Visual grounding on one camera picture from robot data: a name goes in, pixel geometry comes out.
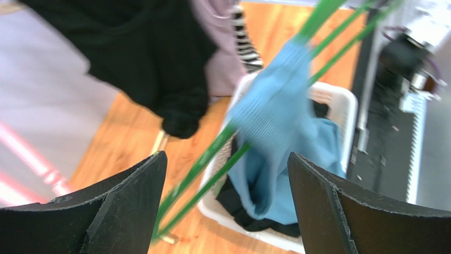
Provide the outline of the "pink plastic hanger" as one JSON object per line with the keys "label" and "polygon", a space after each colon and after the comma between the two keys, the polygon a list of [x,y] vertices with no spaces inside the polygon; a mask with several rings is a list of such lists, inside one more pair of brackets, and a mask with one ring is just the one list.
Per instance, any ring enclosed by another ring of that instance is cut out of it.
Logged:
{"label": "pink plastic hanger", "polygon": [[[1,123],[1,143],[21,159],[35,175],[41,177],[45,184],[51,186],[57,196],[74,191],[67,179],[50,162],[4,123]],[[1,173],[1,203],[6,206],[19,206],[46,202],[45,198]]]}

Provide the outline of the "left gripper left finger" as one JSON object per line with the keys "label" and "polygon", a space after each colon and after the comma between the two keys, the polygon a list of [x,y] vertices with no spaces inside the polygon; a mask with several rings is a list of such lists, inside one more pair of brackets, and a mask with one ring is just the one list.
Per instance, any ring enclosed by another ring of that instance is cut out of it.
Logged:
{"label": "left gripper left finger", "polygon": [[147,253],[167,170],[159,151],[48,203],[1,209],[1,253]]}

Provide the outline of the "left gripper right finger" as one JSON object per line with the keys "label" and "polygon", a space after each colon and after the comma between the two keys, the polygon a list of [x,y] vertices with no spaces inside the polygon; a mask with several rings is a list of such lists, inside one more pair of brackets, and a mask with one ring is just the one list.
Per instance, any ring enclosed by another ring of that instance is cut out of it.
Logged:
{"label": "left gripper right finger", "polygon": [[306,253],[450,253],[450,212],[338,177],[297,153],[287,168]]}

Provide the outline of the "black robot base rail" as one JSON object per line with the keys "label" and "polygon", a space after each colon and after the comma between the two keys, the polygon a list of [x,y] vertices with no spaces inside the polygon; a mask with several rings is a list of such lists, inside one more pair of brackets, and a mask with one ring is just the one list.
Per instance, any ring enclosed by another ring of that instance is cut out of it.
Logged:
{"label": "black robot base rail", "polygon": [[412,90],[397,90],[397,85],[409,85],[403,77],[377,77],[380,53],[389,42],[382,32],[392,22],[394,13],[360,49],[351,88],[359,103],[358,119],[347,177],[376,193],[415,204],[426,100]]}

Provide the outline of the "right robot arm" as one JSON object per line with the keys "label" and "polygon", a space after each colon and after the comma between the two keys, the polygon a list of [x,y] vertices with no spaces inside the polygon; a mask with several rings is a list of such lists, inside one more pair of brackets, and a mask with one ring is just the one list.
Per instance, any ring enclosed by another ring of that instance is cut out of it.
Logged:
{"label": "right robot arm", "polygon": [[409,85],[397,85],[401,93],[412,90],[439,101],[438,89],[447,83],[432,57],[450,37],[450,1],[403,1],[382,34],[389,42],[380,53],[377,77],[403,77]]}

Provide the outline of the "blue tank top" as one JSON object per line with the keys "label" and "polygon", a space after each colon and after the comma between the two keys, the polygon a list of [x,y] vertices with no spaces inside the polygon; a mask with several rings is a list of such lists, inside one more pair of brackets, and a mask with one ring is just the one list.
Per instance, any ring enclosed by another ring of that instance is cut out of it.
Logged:
{"label": "blue tank top", "polygon": [[253,219],[297,222],[287,170],[292,152],[345,177],[339,126],[317,117],[309,98],[310,61],[305,40],[288,40],[228,113],[238,147],[250,144],[228,177]]}

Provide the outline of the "green plastic hanger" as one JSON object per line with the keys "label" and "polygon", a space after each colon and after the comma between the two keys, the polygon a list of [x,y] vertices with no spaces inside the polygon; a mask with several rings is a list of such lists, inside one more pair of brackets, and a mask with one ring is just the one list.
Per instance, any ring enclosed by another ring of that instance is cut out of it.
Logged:
{"label": "green plastic hanger", "polygon": [[[323,41],[314,48],[309,47],[309,41],[323,26],[326,20],[342,6],[342,1],[320,1],[313,12],[310,14],[304,25],[291,39],[303,39],[310,49],[311,61],[325,47],[327,47],[339,34],[341,34],[361,13],[373,4],[372,1],[366,1],[363,6],[358,8],[351,16],[341,23],[333,32],[331,32]],[[401,1],[382,1],[380,3],[380,11],[368,22],[365,29],[361,30],[349,42],[347,42],[315,75],[309,75],[310,87],[321,78],[355,43],[361,41],[376,26],[401,5]],[[186,177],[169,191],[157,214],[157,223],[160,223],[169,209],[175,204],[179,197],[186,191],[188,186],[200,175],[204,168],[210,163],[213,157],[224,147],[224,145],[237,134],[237,129],[230,123],[227,115],[227,124],[211,143],[211,145],[203,152],[197,162],[190,169]],[[193,208],[195,204],[213,187],[213,185],[225,175],[246,152],[250,149],[250,144],[244,144],[232,157],[224,164],[224,166],[200,189],[192,199],[163,227],[155,225],[151,244],[156,244],[165,237],[169,231],[177,225],[180,220]]]}

